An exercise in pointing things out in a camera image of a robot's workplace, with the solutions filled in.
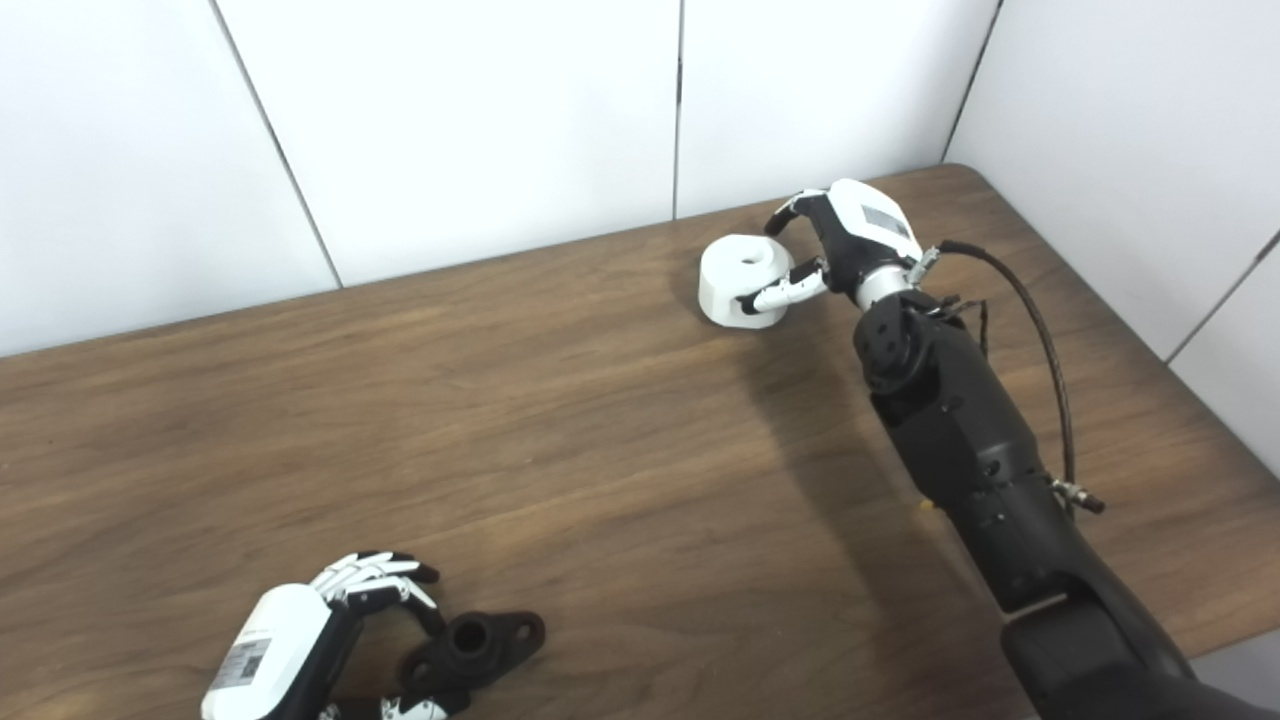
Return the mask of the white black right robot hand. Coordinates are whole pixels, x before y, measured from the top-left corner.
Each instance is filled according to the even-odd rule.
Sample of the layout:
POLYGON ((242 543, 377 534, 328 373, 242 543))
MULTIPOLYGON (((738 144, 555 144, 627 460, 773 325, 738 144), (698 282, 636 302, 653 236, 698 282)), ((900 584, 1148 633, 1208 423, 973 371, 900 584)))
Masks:
POLYGON ((737 297, 744 314, 780 310, 822 291, 842 295, 867 313, 883 299, 914 290, 925 270, 925 250, 902 209, 870 184, 837 179, 826 190, 803 190, 771 215, 765 236, 780 236, 797 218, 810 222, 822 255, 737 297))

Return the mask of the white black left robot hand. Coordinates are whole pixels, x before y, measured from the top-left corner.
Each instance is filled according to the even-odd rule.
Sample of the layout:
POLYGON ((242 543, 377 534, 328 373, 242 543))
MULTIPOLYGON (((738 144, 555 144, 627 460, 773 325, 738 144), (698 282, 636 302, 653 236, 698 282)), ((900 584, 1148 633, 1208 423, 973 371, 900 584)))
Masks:
POLYGON ((264 593, 206 691, 204 719, 451 719, 466 711, 466 689, 403 691, 381 698, 335 700, 332 692, 364 620, 402 607, 434 638, 445 620, 424 585, 434 568, 410 553, 348 553, 308 583, 264 593))

